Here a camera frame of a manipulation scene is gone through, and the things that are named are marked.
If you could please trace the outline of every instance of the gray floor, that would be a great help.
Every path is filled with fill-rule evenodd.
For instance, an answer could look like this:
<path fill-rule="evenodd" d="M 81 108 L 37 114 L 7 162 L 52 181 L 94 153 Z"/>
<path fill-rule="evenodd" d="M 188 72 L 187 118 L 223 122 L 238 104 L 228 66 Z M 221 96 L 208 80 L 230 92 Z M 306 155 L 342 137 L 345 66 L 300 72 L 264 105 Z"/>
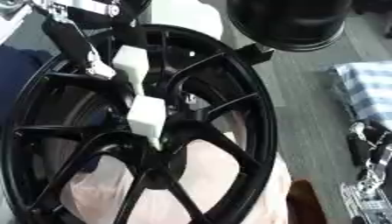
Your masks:
<path fill-rule="evenodd" d="M 207 2 L 225 10 L 225 1 Z M 239 47 L 249 42 L 225 16 L 222 19 L 225 43 Z M 56 52 L 39 29 L 41 21 L 38 15 L 30 16 L 8 44 Z M 275 103 L 279 149 L 290 172 L 295 179 L 314 184 L 330 223 L 349 223 L 338 187 L 342 181 L 353 181 L 356 170 L 344 140 L 348 119 L 328 93 L 324 71 L 339 63 L 389 60 L 392 40 L 384 39 L 382 30 L 382 17 L 352 15 L 346 33 L 335 45 L 318 52 L 277 52 L 271 62 L 255 67 Z"/>

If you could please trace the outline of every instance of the checkered cloth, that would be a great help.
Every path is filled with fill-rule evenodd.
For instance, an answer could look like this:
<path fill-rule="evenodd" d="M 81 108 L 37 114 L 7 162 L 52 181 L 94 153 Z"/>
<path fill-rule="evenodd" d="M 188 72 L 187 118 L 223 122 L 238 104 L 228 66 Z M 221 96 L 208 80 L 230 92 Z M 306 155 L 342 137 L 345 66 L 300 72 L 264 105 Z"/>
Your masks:
<path fill-rule="evenodd" d="M 392 60 L 337 65 L 332 90 L 355 119 L 371 119 L 392 130 Z"/>

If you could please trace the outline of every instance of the black wheel rim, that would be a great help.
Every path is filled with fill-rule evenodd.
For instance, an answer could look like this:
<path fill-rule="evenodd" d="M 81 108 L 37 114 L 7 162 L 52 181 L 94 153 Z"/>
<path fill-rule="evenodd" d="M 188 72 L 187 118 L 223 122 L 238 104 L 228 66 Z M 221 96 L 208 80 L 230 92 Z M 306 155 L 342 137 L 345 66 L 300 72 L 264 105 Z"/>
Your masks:
<path fill-rule="evenodd" d="M 115 126 L 104 127 L 48 125 L 48 119 L 41 113 L 47 111 L 47 108 L 43 107 L 52 106 L 55 102 L 53 99 L 56 99 L 53 96 L 61 93 L 64 86 L 76 86 L 96 93 L 110 102 L 110 107 L 120 117 L 126 115 L 133 99 L 132 88 L 126 82 L 120 79 L 94 80 L 84 74 L 75 74 L 78 68 L 68 64 L 60 55 L 31 78 L 3 131 L 3 183 L 10 206 L 21 221 L 68 223 L 62 217 L 69 212 L 58 199 L 61 188 L 89 159 L 101 155 L 118 158 L 135 174 L 115 223 L 126 223 L 138 196 L 146 187 L 146 179 L 150 179 L 152 173 L 162 176 L 162 180 L 168 183 L 168 190 L 190 214 L 192 223 L 240 223 L 260 197 L 275 161 L 277 127 L 270 97 L 255 71 L 242 63 L 229 47 L 196 31 L 165 25 L 146 25 L 145 29 L 148 33 L 149 56 L 160 57 L 156 67 L 164 68 L 150 71 L 151 75 L 147 76 L 144 83 L 145 89 L 148 95 L 164 95 L 166 103 L 175 110 L 164 128 L 163 137 L 169 139 L 164 145 L 164 153 L 158 157 L 151 156 L 158 160 L 146 159 L 150 162 L 125 159 L 149 158 L 150 154 L 157 153 L 151 150 L 145 138 L 133 135 L 120 122 Z M 107 62 L 115 53 L 113 49 L 121 45 L 111 38 L 110 31 L 97 34 L 92 37 L 92 41 Z M 169 65 L 166 58 L 166 54 L 175 52 L 176 47 L 195 52 L 201 58 L 190 59 L 188 65 L 182 65 L 176 70 L 176 66 Z M 227 77 L 222 79 L 217 75 L 218 80 L 214 80 L 208 73 L 203 73 L 206 76 L 203 77 L 200 73 L 202 68 L 213 68 L 214 73 L 219 72 Z M 211 106 L 190 110 L 182 102 L 183 92 L 206 99 Z M 244 150 L 211 124 L 216 117 L 234 110 L 243 114 L 247 133 L 250 133 Z M 38 121 L 42 116 L 45 124 Z M 80 143 L 78 150 L 53 178 L 38 179 L 32 172 L 32 157 L 40 155 L 37 149 L 40 149 L 42 140 L 47 137 L 60 137 Z M 184 145 L 193 139 L 206 140 L 219 146 L 232 155 L 241 167 L 230 190 L 207 213 L 198 209 L 171 171 L 166 169 L 173 155 L 183 151 Z M 142 150 L 124 149 L 129 146 Z"/>

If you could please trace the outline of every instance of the metal bracket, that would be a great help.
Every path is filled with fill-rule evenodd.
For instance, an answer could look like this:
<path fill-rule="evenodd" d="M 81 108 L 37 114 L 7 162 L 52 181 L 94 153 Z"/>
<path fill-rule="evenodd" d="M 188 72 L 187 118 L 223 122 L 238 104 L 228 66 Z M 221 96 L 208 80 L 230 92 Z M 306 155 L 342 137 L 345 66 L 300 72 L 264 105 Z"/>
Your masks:
<path fill-rule="evenodd" d="M 118 1 L 111 4 L 96 2 L 94 0 L 32 0 L 39 8 L 49 11 L 52 15 L 57 13 L 57 9 L 67 9 L 72 7 L 84 11 L 90 11 L 104 16 L 115 17 L 120 14 Z"/>
<path fill-rule="evenodd" d="M 235 51 L 243 60 L 254 66 L 271 60 L 275 50 L 273 48 L 267 48 L 264 45 L 254 43 L 245 45 Z"/>

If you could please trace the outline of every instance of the wheel spoke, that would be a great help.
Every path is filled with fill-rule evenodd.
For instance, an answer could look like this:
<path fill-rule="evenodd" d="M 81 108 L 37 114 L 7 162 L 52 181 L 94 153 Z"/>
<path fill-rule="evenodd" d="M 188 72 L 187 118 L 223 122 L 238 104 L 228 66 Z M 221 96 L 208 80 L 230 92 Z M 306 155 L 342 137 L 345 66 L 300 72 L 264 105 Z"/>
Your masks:
<path fill-rule="evenodd" d="M 118 210 L 117 216 L 115 217 L 114 224 L 125 224 L 135 208 L 135 205 L 145 189 L 144 181 L 146 173 L 142 173 L 135 177 L 133 180 L 125 199 L 123 200 L 120 209 Z"/>
<path fill-rule="evenodd" d="M 35 125 L 35 126 L 22 126 L 15 129 L 15 132 L 31 138 L 50 138 L 60 137 L 68 140 L 81 141 L 83 138 L 97 133 L 101 130 L 100 127 L 72 127 L 72 126 L 46 126 L 46 125 Z"/>
<path fill-rule="evenodd" d="M 132 104 L 133 91 L 129 85 L 120 85 L 111 80 L 99 80 L 85 74 L 75 73 L 49 73 L 46 78 L 55 85 L 83 88 L 102 95 L 113 102 L 123 113 L 128 113 Z"/>
<path fill-rule="evenodd" d="M 181 141 L 178 145 L 186 145 L 193 140 L 201 139 L 209 142 L 210 144 L 216 145 L 223 151 L 232 155 L 242 168 L 242 172 L 251 173 L 260 167 L 260 164 L 245 150 L 222 134 L 211 123 L 185 121 L 177 122 L 170 128 L 177 133 L 175 134 L 174 139 Z"/>
<path fill-rule="evenodd" d="M 79 146 L 73 151 L 71 156 L 66 160 L 66 162 L 59 168 L 54 177 L 49 181 L 49 184 L 44 188 L 42 193 L 37 197 L 34 203 L 30 206 L 30 209 L 34 209 L 41 202 L 43 202 L 46 197 L 52 193 L 56 196 L 60 195 L 61 189 L 64 185 L 71 180 L 71 178 L 80 171 L 84 165 L 94 158 L 100 157 L 102 155 L 110 155 L 116 157 L 116 149 L 118 149 L 118 144 L 112 143 L 109 147 L 104 147 L 108 145 L 108 141 L 111 138 L 118 137 L 119 141 L 123 140 L 127 134 L 123 136 L 118 136 L 115 132 L 102 134 L 93 138 L 90 138 L 84 143 L 79 143 Z"/>
<path fill-rule="evenodd" d="M 219 60 L 222 60 L 223 57 L 225 56 L 225 53 L 220 52 L 217 53 L 211 57 L 208 57 L 206 59 L 203 59 L 202 61 L 199 61 L 198 63 L 192 64 L 191 66 L 188 66 L 177 73 L 174 74 L 174 76 L 169 80 L 169 83 L 166 86 L 166 93 L 167 95 L 171 95 L 173 91 L 176 91 L 180 86 L 184 84 L 184 82 L 189 79 L 191 76 L 191 72 L 194 72 L 197 69 L 200 69 L 202 67 L 205 67 L 208 64 L 214 64 Z"/>
<path fill-rule="evenodd" d="M 162 60 L 162 66 L 161 66 L 161 79 L 165 77 L 165 69 L 167 66 L 167 35 L 168 32 L 163 31 L 161 33 L 161 37 L 162 37 L 162 52 L 161 52 L 161 60 Z"/>
<path fill-rule="evenodd" d="M 189 196 L 184 187 L 170 174 L 170 172 L 165 170 L 162 172 L 162 174 L 164 175 L 166 181 L 169 182 L 169 191 L 191 215 L 192 220 L 196 223 L 210 224 L 211 222 L 200 211 L 196 203 L 191 199 L 191 196 Z"/>
<path fill-rule="evenodd" d="M 232 110 L 241 110 L 246 108 L 247 106 L 251 106 L 248 104 L 250 101 L 254 100 L 256 97 L 258 97 L 257 93 L 254 94 L 247 94 L 243 97 L 234 99 L 232 101 L 228 101 L 226 103 L 223 103 L 219 106 L 213 107 L 209 106 L 206 108 L 201 108 L 198 110 L 194 111 L 194 116 L 196 117 L 197 120 L 199 121 L 206 121 L 206 122 L 211 122 L 215 120 L 216 118 L 223 116 L 229 111 Z"/>
<path fill-rule="evenodd" d="M 113 58 L 113 39 L 111 36 L 109 36 L 106 39 L 106 54 L 105 54 L 105 58 L 104 61 L 107 65 L 112 66 L 112 58 Z"/>

